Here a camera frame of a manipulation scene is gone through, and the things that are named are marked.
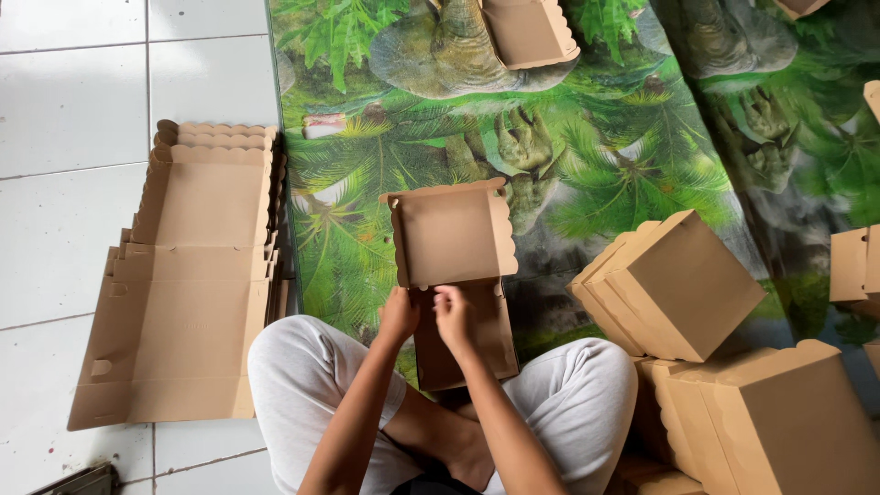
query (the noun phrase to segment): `stack of flat boxes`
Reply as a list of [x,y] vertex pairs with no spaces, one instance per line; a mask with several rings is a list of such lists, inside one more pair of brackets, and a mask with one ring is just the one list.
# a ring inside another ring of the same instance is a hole
[[880,491],[880,447],[840,351],[728,339],[765,294],[696,212],[621,234],[568,289],[639,375],[627,446],[642,458],[622,457],[606,493]]
[[247,351],[284,314],[277,128],[160,121],[111,247],[70,430],[253,417]]

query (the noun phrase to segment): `hand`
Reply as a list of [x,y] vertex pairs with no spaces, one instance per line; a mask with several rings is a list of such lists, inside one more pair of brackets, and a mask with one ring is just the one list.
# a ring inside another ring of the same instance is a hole
[[419,323],[419,307],[409,306],[409,290],[393,287],[388,300],[379,308],[378,337],[389,339],[398,346],[403,345]]
[[467,313],[471,303],[467,302],[461,289],[454,285],[439,285],[434,288],[434,311],[437,318],[437,330],[446,347],[457,355],[457,352],[473,347],[467,331]]

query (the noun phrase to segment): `floor tile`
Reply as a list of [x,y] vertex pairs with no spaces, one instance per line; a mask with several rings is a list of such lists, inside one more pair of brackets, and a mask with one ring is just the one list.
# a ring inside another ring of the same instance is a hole
[[257,454],[243,455],[228,461],[217,462],[156,478],[156,495],[277,495],[272,480],[269,454],[265,450]]
[[126,484],[118,495],[153,495],[153,480],[139,481]]
[[145,161],[146,94],[144,45],[0,55],[0,178]]
[[150,44],[151,129],[161,119],[277,125],[268,36]]
[[0,52],[145,41],[144,0],[3,0]]
[[131,227],[146,167],[0,181],[0,329],[95,310],[107,248]]
[[263,0],[150,0],[150,41],[266,33]]
[[122,481],[152,475],[151,425],[66,429],[91,327],[82,316],[0,331],[3,493],[28,493],[103,461]]
[[156,472],[181,469],[265,446],[256,419],[156,423]]

